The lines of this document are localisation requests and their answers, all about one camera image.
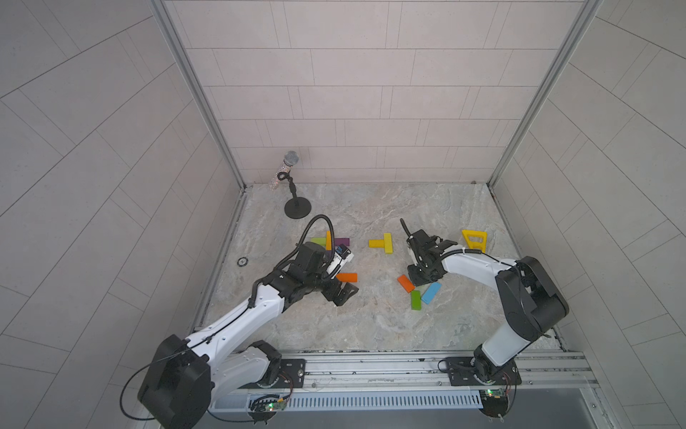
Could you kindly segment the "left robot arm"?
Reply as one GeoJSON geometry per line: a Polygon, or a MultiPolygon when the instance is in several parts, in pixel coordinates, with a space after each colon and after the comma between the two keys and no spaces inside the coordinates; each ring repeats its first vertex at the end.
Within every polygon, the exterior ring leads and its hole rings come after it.
{"type": "Polygon", "coordinates": [[[312,292],[335,306],[354,296],[356,286],[338,274],[353,259],[340,245],[332,250],[305,242],[291,258],[257,280],[249,298],[223,317],[185,338],[172,334],[144,369],[138,400],[164,428],[192,428],[223,393],[247,384],[274,384],[282,355],[266,341],[237,348],[260,327],[312,292]]]}

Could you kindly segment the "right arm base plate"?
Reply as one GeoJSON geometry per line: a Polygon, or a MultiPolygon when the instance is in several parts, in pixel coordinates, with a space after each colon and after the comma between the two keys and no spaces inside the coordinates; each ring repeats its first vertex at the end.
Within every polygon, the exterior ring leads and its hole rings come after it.
{"type": "Polygon", "coordinates": [[[494,366],[485,357],[446,357],[438,364],[452,386],[516,386],[522,383],[516,361],[494,366]]]}

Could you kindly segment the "red-orange block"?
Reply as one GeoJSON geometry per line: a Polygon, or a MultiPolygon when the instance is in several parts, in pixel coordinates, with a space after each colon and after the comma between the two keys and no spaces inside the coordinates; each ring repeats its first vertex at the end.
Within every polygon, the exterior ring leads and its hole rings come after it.
{"type": "Polygon", "coordinates": [[[398,283],[407,293],[411,293],[416,289],[416,286],[414,286],[414,284],[405,275],[398,277],[398,283]]]}

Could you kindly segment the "orange long block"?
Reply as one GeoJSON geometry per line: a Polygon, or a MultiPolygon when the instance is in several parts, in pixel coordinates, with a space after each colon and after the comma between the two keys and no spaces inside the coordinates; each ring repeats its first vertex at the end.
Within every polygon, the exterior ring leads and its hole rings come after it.
{"type": "Polygon", "coordinates": [[[351,283],[358,282],[358,274],[357,273],[338,273],[336,278],[341,282],[351,282],[351,283]]]}

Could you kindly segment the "light blue block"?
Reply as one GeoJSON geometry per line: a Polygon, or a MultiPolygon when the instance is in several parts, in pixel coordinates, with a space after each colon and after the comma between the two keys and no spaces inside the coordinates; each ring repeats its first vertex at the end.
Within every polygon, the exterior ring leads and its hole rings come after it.
{"type": "Polygon", "coordinates": [[[441,284],[439,282],[431,283],[421,296],[421,300],[424,304],[430,304],[437,293],[441,290],[441,284]]]}

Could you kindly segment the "yellow long block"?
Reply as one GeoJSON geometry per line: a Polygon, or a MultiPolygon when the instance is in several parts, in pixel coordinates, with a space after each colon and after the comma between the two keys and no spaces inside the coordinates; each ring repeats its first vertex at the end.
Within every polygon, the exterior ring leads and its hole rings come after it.
{"type": "Polygon", "coordinates": [[[384,252],[386,254],[392,254],[393,253],[393,242],[392,242],[392,237],[389,232],[385,232],[383,234],[383,243],[384,243],[384,252]]]}

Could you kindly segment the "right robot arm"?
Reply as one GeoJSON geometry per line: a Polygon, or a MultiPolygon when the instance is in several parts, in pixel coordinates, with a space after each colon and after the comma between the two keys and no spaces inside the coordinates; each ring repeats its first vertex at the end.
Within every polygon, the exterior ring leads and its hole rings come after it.
{"type": "Polygon", "coordinates": [[[466,368],[482,384],[493,383],[512,359],[569,314],[563,294],[534,257],[498,259],[423,230],[407,232],[407,245],[413,257],[407,271],[415,286],[451,273],[498,293],[506,321],[477,347],[466,368]]]}

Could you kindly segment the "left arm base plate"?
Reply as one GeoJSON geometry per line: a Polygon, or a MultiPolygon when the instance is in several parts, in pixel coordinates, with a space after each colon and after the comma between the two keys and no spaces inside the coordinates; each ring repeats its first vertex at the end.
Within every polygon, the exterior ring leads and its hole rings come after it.
{"type": "Polygon", "coordinates": [[[302,388],[305,379],[307,361],[305,359],[282,359],[278,370],[273,371],[275,379],[264,379],[253,384],[249,388],[257,389],[290,389],[302,388]]]}

